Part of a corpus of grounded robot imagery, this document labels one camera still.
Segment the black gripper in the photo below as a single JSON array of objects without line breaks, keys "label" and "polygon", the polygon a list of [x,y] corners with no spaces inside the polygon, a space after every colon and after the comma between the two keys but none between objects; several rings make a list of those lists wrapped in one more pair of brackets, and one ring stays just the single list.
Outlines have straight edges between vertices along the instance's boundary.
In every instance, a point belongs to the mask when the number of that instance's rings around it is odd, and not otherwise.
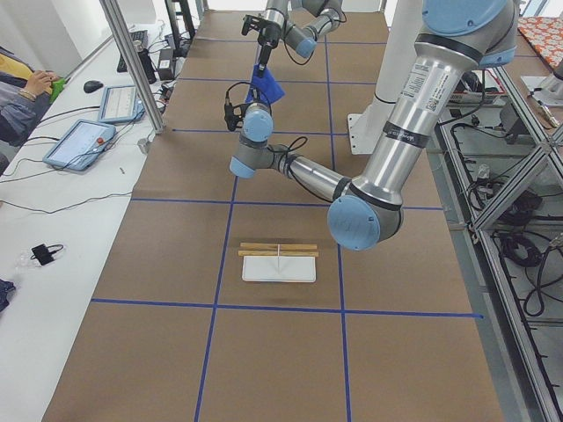
[{"label": "black gripper", "polygon": [[260,24],[259,44],[261,45],[258,70],[264,71],[273,50],[277,47],[281,37],[281,27],[273,21],[263,19]]}]

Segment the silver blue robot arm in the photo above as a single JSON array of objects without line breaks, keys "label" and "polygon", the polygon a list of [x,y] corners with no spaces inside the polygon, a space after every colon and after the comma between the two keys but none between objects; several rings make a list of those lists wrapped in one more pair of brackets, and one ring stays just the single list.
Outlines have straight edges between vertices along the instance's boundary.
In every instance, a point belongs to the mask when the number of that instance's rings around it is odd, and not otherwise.
[{"label": "silver blue robot arm", "polygon": [[[289,13],[292,8],[305,9],[313,19],[306,25],[297,24]],[[258,76],[263,77],[271,53],[280,42],[298,56],[309,61],[318,40],[339,28],[347,20],[341,1],[268,1],[266,9],[256,17],[256,30],[260,52]]]},{"label": "silver blue robot arm", "polygon": [[277,89],[264,91],[270,53],[280,41],[298,54],[310,56],[318,37],[336,30],[343,20],[338,1],[306,1],[313,20],[298,27],[289,19],[284,1],[270,1],[259,16],[246,16],[243,28],[255,30],[260,58],[253,73],[247,103],[240,114],[224,107],[239,145],[230,171],[251,178],[257,170],[274,169],[304,189],[330,202],[327,221],[334,240],[362,251],[395,235],[402,222],[402,188],[426,147],[443,108],[462,75],[498,67],[515,54],[519,7],[514,1],[425,1],[421,27],[415,34],[415,58],[363,172],[347,178],[296,153],[286,145],[271,145],[271,105]]}]

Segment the person hand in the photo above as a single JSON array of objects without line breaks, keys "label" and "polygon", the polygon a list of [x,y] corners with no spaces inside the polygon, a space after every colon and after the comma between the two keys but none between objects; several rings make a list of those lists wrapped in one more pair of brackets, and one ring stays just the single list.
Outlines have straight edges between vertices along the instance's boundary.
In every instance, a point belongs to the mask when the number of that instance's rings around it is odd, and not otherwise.
[{"label": "person hand", "polygon": [[60,77],[52,71],[35,70],[28,78],[25,89],[35,96],[51,88],[53,82]]}]

